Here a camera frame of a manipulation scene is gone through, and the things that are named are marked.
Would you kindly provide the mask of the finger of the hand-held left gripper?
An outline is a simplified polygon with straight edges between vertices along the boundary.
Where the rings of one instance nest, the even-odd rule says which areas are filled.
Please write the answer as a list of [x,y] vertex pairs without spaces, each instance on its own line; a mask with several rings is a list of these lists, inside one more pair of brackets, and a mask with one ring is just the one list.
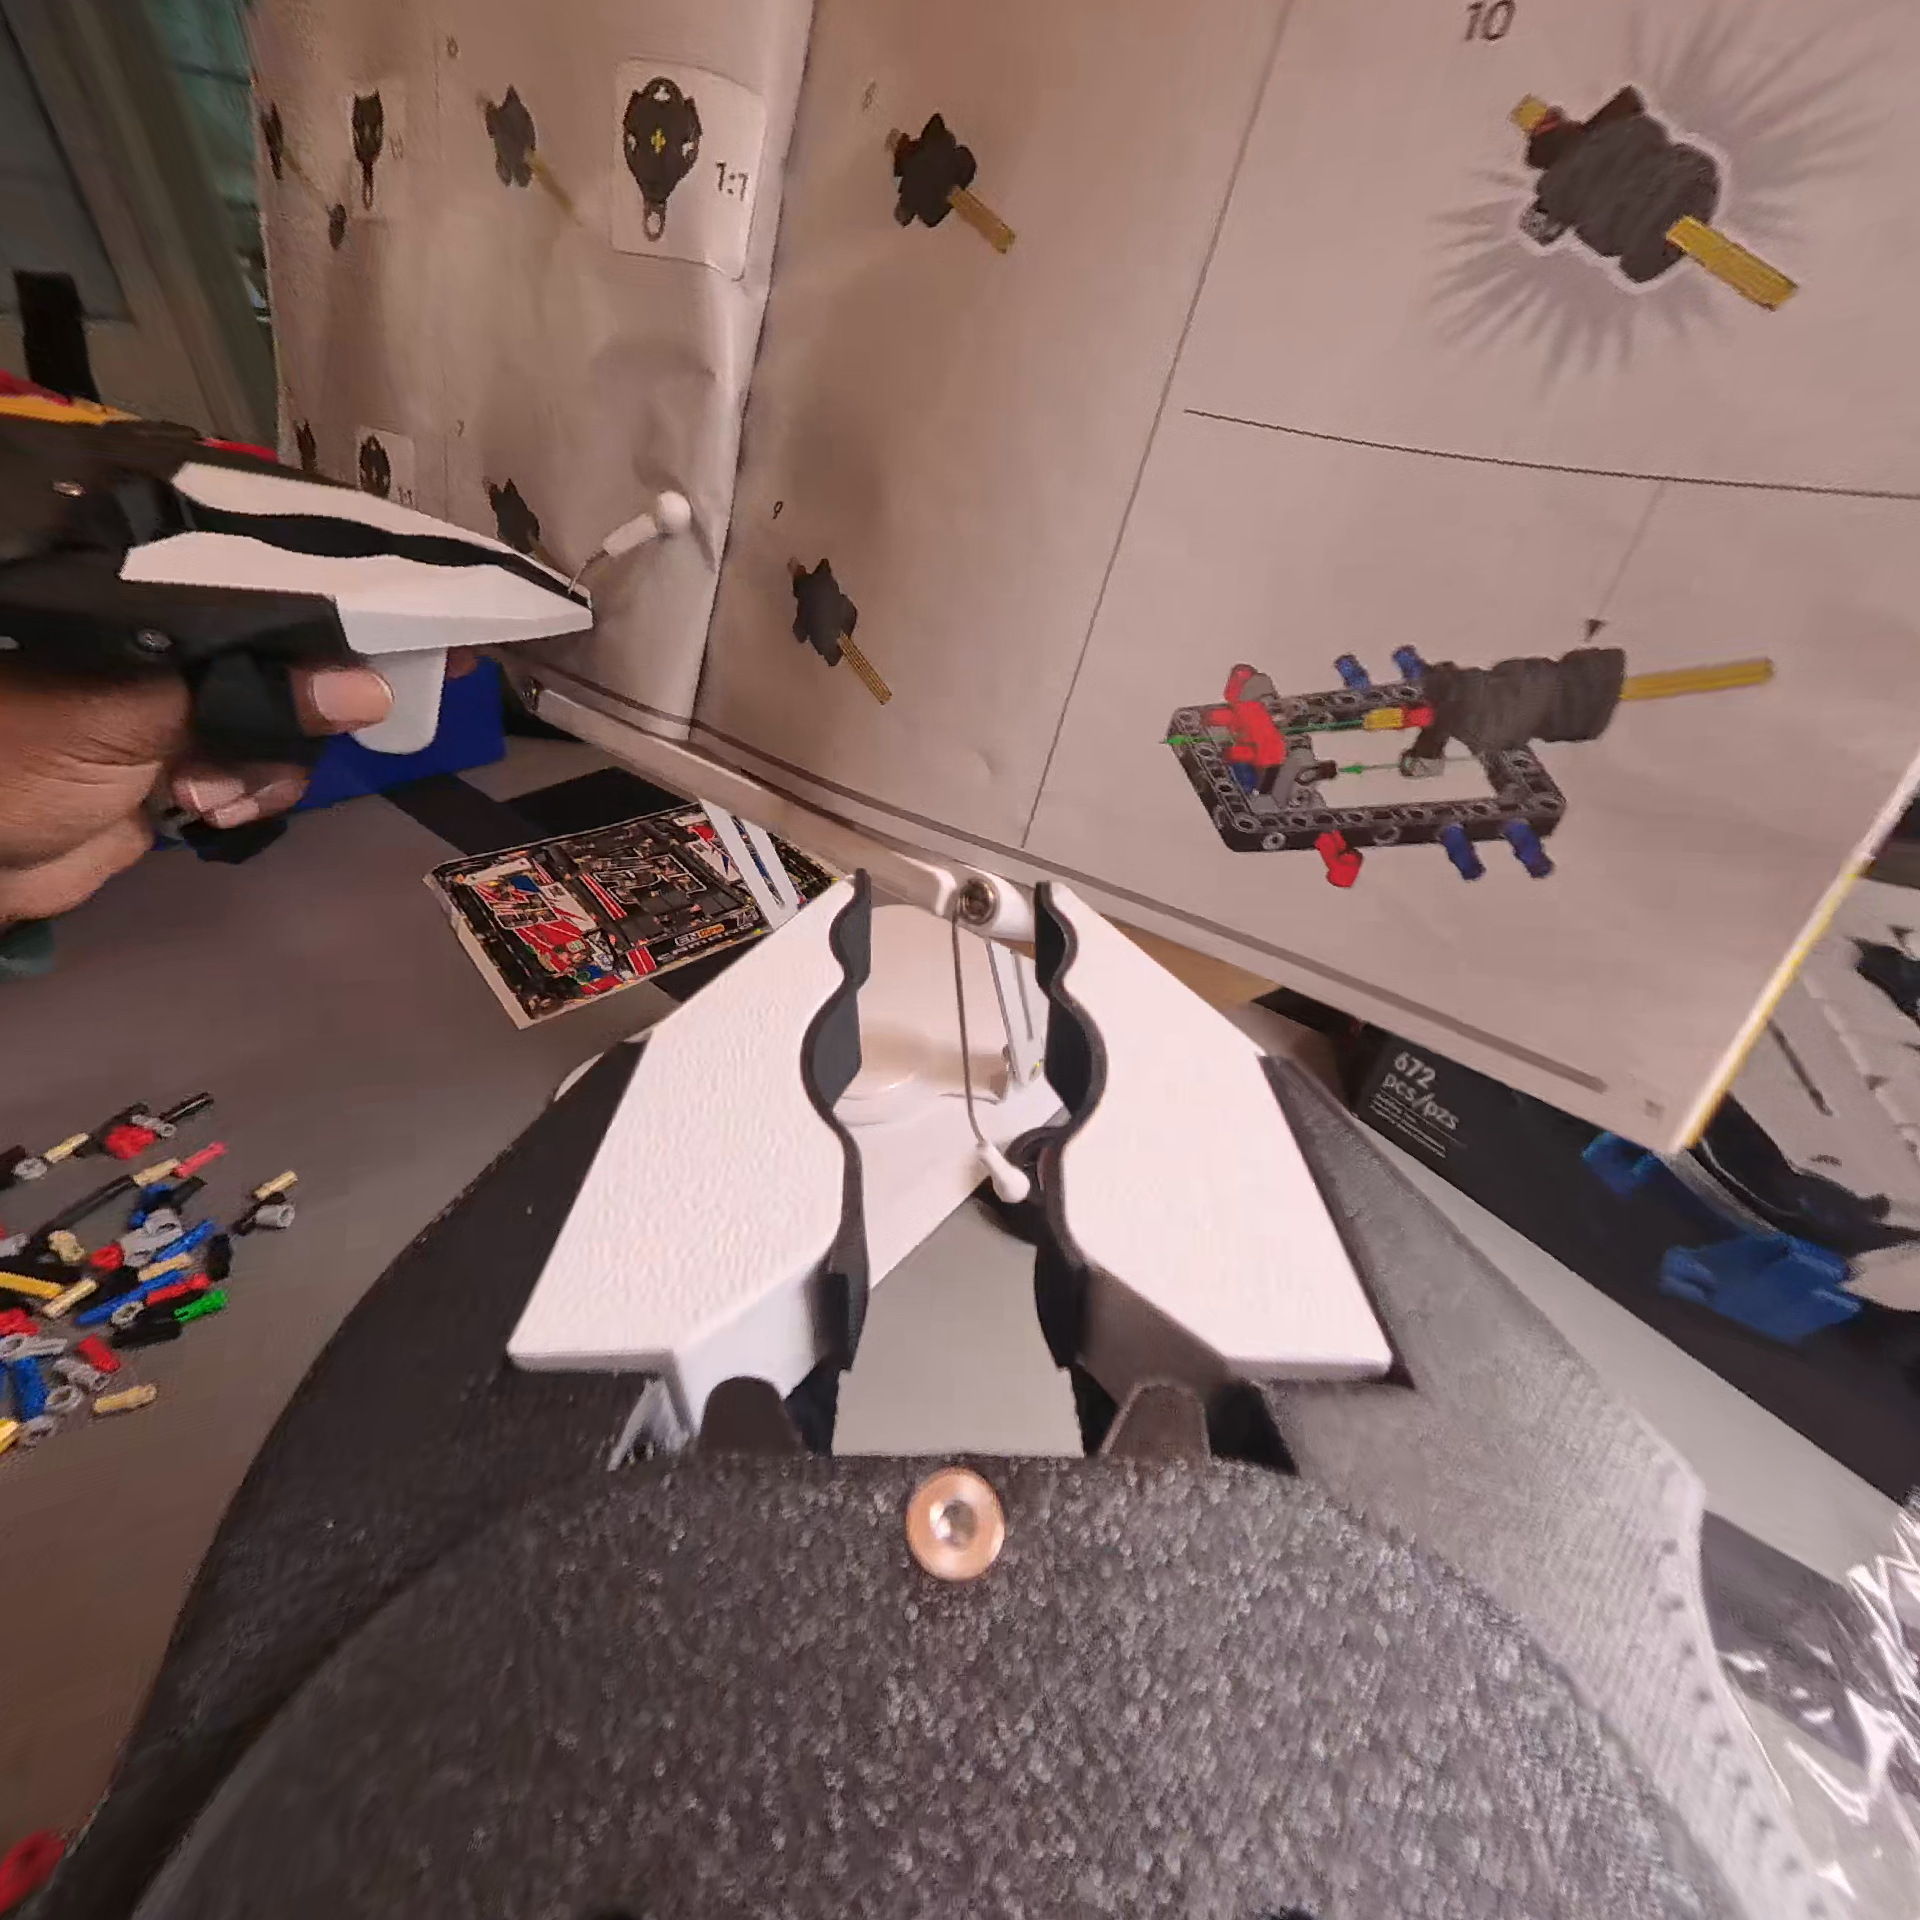
[[186,532],[130,548],[118,578],[240,591],[302,591],[332,603],[362,656],[564,637],[592,629],[564,582],[529,582],[498,564],[446,566],[394,554],[307,555],[240,534]]
[[262,464],[181,464],[170,475],[188,532],[246,536],[325,560],[413,560],[430,566],[494,566],[545,591],[584,595],[564,573],[518,548],[385,496],[333,486]]

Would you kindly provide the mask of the clear plastic bag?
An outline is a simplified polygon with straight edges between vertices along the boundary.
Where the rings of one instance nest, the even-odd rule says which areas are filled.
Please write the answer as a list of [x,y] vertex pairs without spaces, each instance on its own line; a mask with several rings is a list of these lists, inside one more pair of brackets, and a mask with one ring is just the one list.
[[1825,1578],[1732,1523],[1701,1530],[1720,1664],[1838,1916],[1917,1916],[1917,1499]]

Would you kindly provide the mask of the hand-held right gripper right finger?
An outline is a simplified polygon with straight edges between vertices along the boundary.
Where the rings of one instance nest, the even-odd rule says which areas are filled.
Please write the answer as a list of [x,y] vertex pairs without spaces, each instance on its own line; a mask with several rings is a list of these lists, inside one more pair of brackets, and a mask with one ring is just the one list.
[[1074,890],[1036,890],[1037,1293],[1102,1387],[1379,1381],[1395,1367],[1280,1101],[1277,1062]]

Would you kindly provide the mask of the white book stand base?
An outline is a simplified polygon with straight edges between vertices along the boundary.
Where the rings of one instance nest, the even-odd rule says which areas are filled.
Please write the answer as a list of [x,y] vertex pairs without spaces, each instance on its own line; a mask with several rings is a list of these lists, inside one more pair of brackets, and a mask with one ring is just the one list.
[[769,927],[800,911],[779,846],[870,878],[862,1067],[837,1107],[862,1157],[870,1272],[899,1266],[978,1187],[1026,1205],[1040,1130],[1060,1116],[1045,1077],[1046,1003],[1020,950],[1028,899],[708,758],[569,670],[518,670],[516,684],[549,724],[700,803]]

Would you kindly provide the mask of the black lego set box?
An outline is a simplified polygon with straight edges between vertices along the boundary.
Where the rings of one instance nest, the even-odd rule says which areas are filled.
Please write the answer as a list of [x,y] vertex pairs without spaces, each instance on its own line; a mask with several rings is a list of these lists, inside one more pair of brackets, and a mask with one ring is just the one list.
[[1354,1112],[1770,1415],[1917,1482],[1916,810],[1664,1154],[1365,1028]]

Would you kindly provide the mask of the pile of small lego pieces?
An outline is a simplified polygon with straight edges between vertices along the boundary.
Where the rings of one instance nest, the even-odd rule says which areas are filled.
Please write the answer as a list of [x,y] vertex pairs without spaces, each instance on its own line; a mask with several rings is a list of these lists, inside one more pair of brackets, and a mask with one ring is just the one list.
[[140,1100],[2,1152],[2,1453],[158,1402],[142,1355],[226,1311],[242,1252],[296,1227],[296,1168],[236,1181],[217,1095]]

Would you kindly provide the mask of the lego sticker sheet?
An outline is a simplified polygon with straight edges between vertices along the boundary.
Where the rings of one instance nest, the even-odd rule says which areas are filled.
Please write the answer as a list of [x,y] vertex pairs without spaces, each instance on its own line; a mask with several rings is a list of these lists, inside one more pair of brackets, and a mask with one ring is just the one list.
[[518,1028],[729,962],[837,882],[817,858],[704,804],[435,869],[425,890]]

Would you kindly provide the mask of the blue box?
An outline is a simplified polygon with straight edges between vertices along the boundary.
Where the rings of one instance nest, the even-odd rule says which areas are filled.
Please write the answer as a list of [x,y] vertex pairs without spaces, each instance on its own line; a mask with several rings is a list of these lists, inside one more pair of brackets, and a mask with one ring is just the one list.
[[378,751],[354,736],[337,736],[310,771],[299,811],[328,810],[349,800],[388,795],[402,783],[427,776],[457,776],[484,768],[505,754],[502,678],[494,661],[482,661],[460,678],[449,678],[440,701],[440,732],[410,754]]

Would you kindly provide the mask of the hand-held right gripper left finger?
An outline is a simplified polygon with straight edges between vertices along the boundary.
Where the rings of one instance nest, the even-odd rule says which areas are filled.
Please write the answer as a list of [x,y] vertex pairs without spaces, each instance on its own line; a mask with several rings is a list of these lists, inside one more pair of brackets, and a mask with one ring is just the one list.
[[508,1340],[529,1374],[653,1379],[693,1438],[766,1382],[828,1453],[870,1299],[862,1160],[837,1112],[873,966],[864,870],[653,1023]]

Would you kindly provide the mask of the person's left hand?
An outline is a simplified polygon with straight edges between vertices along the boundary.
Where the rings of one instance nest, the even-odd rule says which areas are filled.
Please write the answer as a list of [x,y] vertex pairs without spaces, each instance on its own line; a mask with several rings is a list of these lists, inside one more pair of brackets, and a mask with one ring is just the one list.
[[285,757],[216,758],[194,741],[172,672],[65,678],[2,672],[2,927],[58,922],[136,867],[168,800],[219,830],[268,821],[302,797]]

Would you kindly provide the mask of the lego instruction booklet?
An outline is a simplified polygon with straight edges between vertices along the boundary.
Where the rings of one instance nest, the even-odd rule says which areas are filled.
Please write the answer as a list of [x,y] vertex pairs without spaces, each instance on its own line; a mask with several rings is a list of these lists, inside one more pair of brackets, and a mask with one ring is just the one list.
[[542,718],[1659,1148],[1916,792],[1916,5],[253,5]]

